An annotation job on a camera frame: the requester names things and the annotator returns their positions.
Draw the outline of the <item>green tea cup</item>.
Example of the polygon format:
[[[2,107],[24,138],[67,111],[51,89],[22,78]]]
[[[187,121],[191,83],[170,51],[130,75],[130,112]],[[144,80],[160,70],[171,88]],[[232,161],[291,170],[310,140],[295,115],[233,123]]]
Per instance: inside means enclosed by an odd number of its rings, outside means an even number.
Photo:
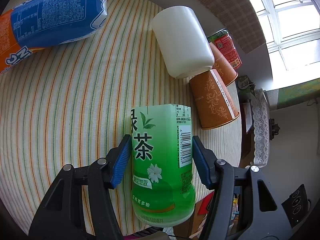
[[[176,226],[195,207],[191,108],[166,104],[131,110],[132,205],[151,226]]]

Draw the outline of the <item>orange paper cup near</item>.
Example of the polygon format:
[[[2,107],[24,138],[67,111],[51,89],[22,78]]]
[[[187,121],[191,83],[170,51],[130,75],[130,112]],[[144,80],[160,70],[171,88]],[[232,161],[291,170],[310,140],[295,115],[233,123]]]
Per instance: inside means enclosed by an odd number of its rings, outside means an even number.
[[[214,129],[236,120],[240,112],[217,70],[208,70],[189,81],[202,129]]]

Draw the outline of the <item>orange paper cup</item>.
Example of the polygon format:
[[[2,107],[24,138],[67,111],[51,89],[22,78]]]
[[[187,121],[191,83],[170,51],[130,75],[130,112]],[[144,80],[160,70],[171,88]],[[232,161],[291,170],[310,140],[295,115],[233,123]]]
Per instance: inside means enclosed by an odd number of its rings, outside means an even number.
[[[208,70],[189,81],[202,129],[214,129],[236,120],[240,112],[217,70]]]
[[[233,69],[231,64],[212,42],[209,43],[209,46],[213,52],[215,59],[213,69],[217,70],[225,86],[230,85],[233,81],[236,80],[236,78],[238,77],[238,73]]]

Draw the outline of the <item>orange paper cup far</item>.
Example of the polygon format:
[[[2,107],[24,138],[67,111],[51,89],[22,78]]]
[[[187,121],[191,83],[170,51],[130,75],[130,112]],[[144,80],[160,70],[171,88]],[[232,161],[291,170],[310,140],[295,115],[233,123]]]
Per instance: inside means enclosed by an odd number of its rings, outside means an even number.
[[[238,77],[238,73],[233,69],[231,64],[212,42],[209,43],[209,46],[213,52],[215,59],[213,69],[217,70],[225,86],[230,85],[233,81],[236,80],[236,78]]]

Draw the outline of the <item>red green printed cup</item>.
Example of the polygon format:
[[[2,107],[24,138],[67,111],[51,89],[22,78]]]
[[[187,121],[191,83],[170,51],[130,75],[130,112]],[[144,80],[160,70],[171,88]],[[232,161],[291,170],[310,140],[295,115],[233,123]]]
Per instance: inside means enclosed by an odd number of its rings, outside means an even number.
[[[233,69],[238,69],[242,65],[240,56],[227,29],[221,29],[208,36],[207,39],[218,48]]]

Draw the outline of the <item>white plastic cup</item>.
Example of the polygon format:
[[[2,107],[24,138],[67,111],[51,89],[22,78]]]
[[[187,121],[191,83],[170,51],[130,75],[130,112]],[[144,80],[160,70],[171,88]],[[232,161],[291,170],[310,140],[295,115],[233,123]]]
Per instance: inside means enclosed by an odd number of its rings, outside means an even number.
[[[153,18],[151,26],[171,77],[194,76],[214,65],[213,52],[191,8],[164,9]]]

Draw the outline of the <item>black speaker device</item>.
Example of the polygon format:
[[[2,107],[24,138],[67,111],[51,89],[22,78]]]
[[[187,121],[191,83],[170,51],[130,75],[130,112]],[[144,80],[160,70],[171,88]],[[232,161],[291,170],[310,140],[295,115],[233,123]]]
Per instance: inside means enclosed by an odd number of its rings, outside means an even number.
[[[308,214],[311,200],[307,197],[304,184],[301,184],[284,202],[282,207],[288,217],[291,228],[298,225]]]

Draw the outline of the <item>striped table cloth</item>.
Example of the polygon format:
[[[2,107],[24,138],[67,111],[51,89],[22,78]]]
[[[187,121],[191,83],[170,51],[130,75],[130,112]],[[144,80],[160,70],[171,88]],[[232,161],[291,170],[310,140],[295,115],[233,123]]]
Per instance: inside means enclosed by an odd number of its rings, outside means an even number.
[[[86,166],[131,130],[133,107],[193,106],[172,78],[149,0],[107,0],[95,35],[35,53],[1,75],[1,201],[23,233],[63,165]]]

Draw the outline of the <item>white lace cloth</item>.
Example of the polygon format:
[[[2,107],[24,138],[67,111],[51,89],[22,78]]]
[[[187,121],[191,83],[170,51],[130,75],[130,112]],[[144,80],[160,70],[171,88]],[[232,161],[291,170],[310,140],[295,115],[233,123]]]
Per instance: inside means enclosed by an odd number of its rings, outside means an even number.
[[[269,109],[263,89],[255,89],[251,96],[254,134],[254,157],[251,164],[262,168],[270,154]]]

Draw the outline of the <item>green printed paper bag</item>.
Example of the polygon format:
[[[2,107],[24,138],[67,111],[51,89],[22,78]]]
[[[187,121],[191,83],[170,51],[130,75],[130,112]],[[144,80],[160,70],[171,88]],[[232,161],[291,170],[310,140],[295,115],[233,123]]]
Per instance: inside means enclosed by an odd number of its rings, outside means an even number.
[[[255,89],[255,84],[247,75],[240,76],[236,79],[236,87],[238,93],[252,93]]]

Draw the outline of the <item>plaid brown sill cloth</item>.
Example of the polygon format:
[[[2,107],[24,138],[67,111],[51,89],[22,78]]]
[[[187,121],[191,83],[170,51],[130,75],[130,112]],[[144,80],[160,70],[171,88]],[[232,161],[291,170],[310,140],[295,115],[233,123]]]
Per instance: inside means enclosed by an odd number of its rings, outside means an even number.
[[[235,38],[247,54],[266,43],[257,14],[250,0],[197,0]]]

